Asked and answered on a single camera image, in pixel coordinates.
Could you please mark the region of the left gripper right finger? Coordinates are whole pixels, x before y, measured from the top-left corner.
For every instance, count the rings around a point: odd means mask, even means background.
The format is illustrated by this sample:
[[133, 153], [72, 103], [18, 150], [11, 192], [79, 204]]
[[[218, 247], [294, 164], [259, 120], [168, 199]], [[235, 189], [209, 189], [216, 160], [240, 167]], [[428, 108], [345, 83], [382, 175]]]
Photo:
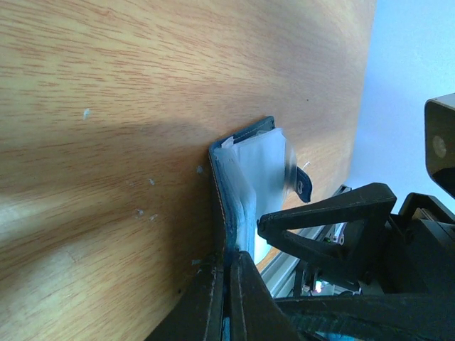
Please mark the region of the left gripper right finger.
[[308, 339], [278, 308], [246, 251], [234, 253], [230, 268], [230, 339]]

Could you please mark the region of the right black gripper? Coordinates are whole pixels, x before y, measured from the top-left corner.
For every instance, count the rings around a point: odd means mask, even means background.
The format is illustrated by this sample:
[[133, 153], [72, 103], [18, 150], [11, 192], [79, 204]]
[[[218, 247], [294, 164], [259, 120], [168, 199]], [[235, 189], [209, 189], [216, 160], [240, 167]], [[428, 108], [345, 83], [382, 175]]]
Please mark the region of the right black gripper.
[[[356, 284], [362, 294], [453, 295], [454, 213], [432, 195], [410, 193], [400, 211], [390, 215], [396, 200], [388, 185], [371, 183], [314, 204], [263, 215], [258, 235], [321, 270], [325, 280]], [[291, 232], [343, 222], [342, 245]]]

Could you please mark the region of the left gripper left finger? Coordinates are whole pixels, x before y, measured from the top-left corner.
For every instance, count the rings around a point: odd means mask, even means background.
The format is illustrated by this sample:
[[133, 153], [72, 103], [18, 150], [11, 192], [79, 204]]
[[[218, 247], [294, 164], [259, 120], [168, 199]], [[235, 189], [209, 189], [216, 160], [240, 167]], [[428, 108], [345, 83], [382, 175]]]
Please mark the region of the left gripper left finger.
[[221, 254], [205, 258], [174, 309], [147, 340], [222, 340], [224, 260]]

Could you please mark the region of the blue card holder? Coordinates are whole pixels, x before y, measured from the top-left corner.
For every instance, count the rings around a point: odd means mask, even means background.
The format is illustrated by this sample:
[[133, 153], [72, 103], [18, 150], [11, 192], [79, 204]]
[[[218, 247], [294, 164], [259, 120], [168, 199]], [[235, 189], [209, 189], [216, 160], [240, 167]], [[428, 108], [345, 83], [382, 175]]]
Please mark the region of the blue card holder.
[[268, 116], [209, 148], [213, 179], [215, 230], [224, 260], [223, 340], [230, 339], [230, 268], [237, 251], [261, 261], [266, 241], [258, 235], [261, 216], [280, 211], [289, 193], [311, 198], [310, 178], [296, 165], [292, 146]]

